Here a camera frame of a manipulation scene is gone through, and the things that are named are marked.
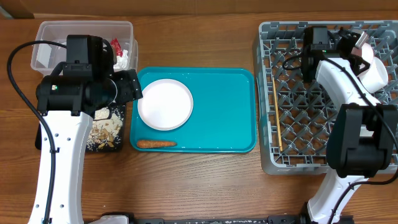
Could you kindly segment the pink bowl with food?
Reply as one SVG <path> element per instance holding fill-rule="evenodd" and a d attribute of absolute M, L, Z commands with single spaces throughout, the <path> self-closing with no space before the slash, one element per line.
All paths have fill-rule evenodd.
<path fill-rule="evenodd" d="M 374 59 L 374 51 L 368 44 L 369 36 L 365 31 L 354 30 L 353 34 L 358 38 L 354 42 L 354 47 L 351 51 L 352 54 L 360 56 L 364 61 L 372 64 Z"/>

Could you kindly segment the white tissue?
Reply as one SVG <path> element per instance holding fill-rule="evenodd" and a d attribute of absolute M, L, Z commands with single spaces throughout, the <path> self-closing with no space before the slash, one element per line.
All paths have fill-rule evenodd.
<path fill-rule="evenodd" d="M 128 51 L 123 50 L 122 51 L 122 56 L 116 56 L 116 63 L 113 65 L 113 68 L 115 70 L 125 70 L 127 69 L 127 63 L 128 63 Z"/>

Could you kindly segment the white bowl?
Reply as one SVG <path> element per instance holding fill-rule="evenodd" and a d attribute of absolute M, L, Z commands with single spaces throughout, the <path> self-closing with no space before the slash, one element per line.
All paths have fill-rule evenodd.
<path fill-rule="evenodd" d="M 388 73 L 383 62 L 374 57 L 369 69 L 358 75 L 363 87 L 370 92 L 375 93 L 388 84 Z"/>

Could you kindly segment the red snack wrapper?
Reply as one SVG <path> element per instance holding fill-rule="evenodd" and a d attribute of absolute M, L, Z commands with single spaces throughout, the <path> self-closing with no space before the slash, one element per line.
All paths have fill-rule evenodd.
<path fill-rule="evenodd" d="M 118 57 L 122 57 L 122 56 L 123 56 L 123 50 L 122 50 L 122 48 L 121 48 L 121 46 L 120 46 L 120 44 L 119 44 L 118 39 L 113 39 L 113 40 L 110 42 L 110 44 L 111 44 L 111 46 L 112 46 L 112 48 L 113 48 L 114 54 L 115 54 L 116 56 L 118 56 Z"/>

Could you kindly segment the orange carrot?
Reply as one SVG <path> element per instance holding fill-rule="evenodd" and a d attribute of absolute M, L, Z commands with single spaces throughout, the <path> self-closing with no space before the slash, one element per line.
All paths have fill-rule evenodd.
<path fill-rule="evenodd" d="M 177 146 L 177 143 L 174 141 L 160 141 L 160 140 L 146 140 L 141 139 L 138 140 L 136 146 L 141 149 L 154 149 L 154 148 L 162 148 L 162 147 L 174 147 Z"/>

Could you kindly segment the grey dishwasher rack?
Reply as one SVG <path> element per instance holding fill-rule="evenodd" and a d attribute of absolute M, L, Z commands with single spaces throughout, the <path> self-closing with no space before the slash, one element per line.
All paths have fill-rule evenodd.
<path fill-rule="evenodd" d="M 381 103 L 397 105 L 397 21 L 274 21 L 259 25 L 253 43 L 254 72 L 259 94 L 259 135 L 262 169 L 270 175 L 326 173 L 326 142 L 338 114 L 326 91 L 305 83 L 297 68 L 304 30 L 326 26 L 333 49 L 338 31 L 362 30 L 381 59 L 388 84 L 373 95 Z M 275 78 L 283 152 L 279 151 L 272 77 Z"/>

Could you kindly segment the wooden chopstick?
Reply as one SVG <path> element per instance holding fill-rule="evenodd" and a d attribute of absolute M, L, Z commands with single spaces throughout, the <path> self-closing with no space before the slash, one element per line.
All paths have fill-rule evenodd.
<path fill-rule="evenodd" d="M 277 126 L 277 140 L 278 140 L 278 145 L 279 145 L 279 151 L 283 152 L 282 137 L 281 137 L 281 131 L 280 131 L 280 121 L 279 121 L 279 107 L 278 107 L 278 102 L 277 102 L 277 91 L 276 91 L 276 87 L 275 87 L 275 78 L 274 77 L 272 77 L 272 87 L 273 87 L 273 96 L 274 96 L 275 119 L 276 119 L 276 126 Z"/>

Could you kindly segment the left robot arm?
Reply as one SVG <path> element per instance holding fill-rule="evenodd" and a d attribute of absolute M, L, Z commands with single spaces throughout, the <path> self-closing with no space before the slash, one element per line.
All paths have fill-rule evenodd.
<path fill-rule="evenodd" d="M 81 186 L 95 112 L 142 98 L 135 70 L 63 72 L 37 87 L 43 117 L 37 191 L 29 223 L 83 223 Z"/>

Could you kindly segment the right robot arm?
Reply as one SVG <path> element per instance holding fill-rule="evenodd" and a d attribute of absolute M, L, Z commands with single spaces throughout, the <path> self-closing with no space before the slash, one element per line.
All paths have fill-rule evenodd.
<path fill-rule="evenodd" d="M 305 82 L 315 80 L 338 111 L 326 144 L 330 170 L 317 193 L 303 206 L 302 223 L 352 223 L 340 214 L 362 185 L 389 167 L 397 148 L 397 108 L 373 93 L 388 83 L 383 62 L 361 30 L 338 31 L 325 26 L 304 30 L 301 71 Z"/>

